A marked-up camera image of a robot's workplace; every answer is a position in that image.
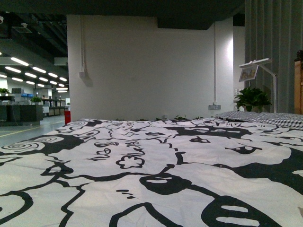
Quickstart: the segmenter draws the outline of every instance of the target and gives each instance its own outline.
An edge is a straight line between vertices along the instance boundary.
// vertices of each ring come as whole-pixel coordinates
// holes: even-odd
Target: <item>potted plant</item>
[[[0,93],[1,96],[5,96],[5,94],[9,94],[9,90],[7,90],[6,88],[0,88]]]
[[[42,101],[42,99],[37,96],[34,96],[30,99],[30,101],[38,105]]]
[[[246,87],[240,91],[239,95],[235,97],[237,99],[237,108],[243,106],[246,111],[250,112],[253,107],[257,107],[259,112],[262,111],[264,105],[271,105],[267,93],[263,92],[260,88]]]

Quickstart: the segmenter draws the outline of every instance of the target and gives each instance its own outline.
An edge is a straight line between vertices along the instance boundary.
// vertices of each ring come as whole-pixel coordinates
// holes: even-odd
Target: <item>wall outlet plate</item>
[[[221,110],[221,105],[209,105],[209,110]]]

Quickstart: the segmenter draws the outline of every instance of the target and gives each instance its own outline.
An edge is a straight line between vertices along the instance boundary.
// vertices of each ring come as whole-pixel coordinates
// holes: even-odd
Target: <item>gray floor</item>
[[[40,125],[0,127],[0,147],[41,136],[64,125],[64,116],[45,117]]]

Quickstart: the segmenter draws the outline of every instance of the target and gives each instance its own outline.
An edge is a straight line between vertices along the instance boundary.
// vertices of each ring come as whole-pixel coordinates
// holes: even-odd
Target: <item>exposed ceiling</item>
[[[24,72],[42,76],[31,68],[36,66],[68,79],[65,64],[68,14],[157,17],[159,28],[207,30],[215,21],[244,13],[244,5],[245,0],[1,0],[0,71],[8,77],[28,80]],[[244,21],[241,15],[234,18],[240,18],[240,23]],[[11,72],[5,69],[10,56],[33,65],[15,65],[22,73]],[[44,77],[68,84],[59,78]]]

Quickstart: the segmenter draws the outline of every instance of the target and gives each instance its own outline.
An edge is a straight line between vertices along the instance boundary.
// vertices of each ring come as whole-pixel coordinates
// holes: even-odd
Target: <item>curtain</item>
[[[302,48],[303,0],[245,1],[245,62],[273,60],[265,66],[278,74],[278,113],[294,112],[294,59]],[[259,69],[251,86],[266,91],[273,103],[270,74]]]

